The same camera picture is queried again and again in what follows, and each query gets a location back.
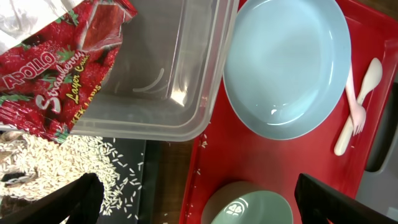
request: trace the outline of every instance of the white plastic bag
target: white plastic bag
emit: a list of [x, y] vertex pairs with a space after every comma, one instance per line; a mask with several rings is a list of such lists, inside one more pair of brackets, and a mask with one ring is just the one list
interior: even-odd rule
[[0, 0], [0, 55], [83, 0]]

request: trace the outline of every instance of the rice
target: rice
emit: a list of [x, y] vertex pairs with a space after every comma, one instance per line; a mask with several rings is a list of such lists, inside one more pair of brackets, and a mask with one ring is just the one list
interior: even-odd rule
[[26, 177], [37, 175], [37, 178], [19, 187], [7, 188], [5, 184], [0, 184], [0, 196], [38, 200], [79, 179], [84, 173], [95, 173], [104, 185], [100, 213], [111, 215], [113, 209], [121, 208], [121, 190], [126, 183], [122, 188], [116, 185], [120, 174], [115, 171], [116, 168], [108, 157], [111, 153], [118, 153], [112, 144], [103, 142], [102, 137], [91, 136], [71, 135], [62, 145], [30, 134], [23, 134], [22, 138], [23, 140], [13, 142], [0, 142], [0, 151], [12, 152], [0, 166], [0, 176], [10, 172], [24, 172]]

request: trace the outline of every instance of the plastic container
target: plastic container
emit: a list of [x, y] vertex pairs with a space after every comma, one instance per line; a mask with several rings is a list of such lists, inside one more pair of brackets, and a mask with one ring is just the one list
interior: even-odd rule
[[72, 134], [193, 139], [209, 123], [239, 1], [132, 3], [139, 15], [123, 27], [109, 80]]

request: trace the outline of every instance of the white spoon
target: white spoon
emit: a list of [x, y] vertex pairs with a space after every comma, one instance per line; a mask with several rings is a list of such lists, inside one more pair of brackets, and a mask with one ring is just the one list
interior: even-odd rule
[[[362, 82], [361, 92], [357, 97], [358, 104], [362, 105], [365, 100], [366, 95], [375, 89], [375, 87], [380, 83], [382, 77], [383, 69], [379, 59], [374, 58], [365, 74], [365, 78]], [[342, 156], [348, 146], [349, 140], [353, 134], [353, 122], [351, 117], [348, 117], [343, 130], [341, 131], [340, 137], [335, 145], [335, 154], [337, 156]]]

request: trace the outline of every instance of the plastic fork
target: plastic fork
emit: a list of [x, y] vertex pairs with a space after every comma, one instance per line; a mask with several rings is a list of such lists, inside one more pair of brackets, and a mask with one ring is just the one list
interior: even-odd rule
[[351, 119], [353, 121], [354, 127], [353, 135], [356, 135], [361, 133], [363, 130], [366, 121], [366, 110], [357, 102], [355, 97], [353, 66], [349, 68], [346, 92], [348, 97], [349, 110], [351, 111]]

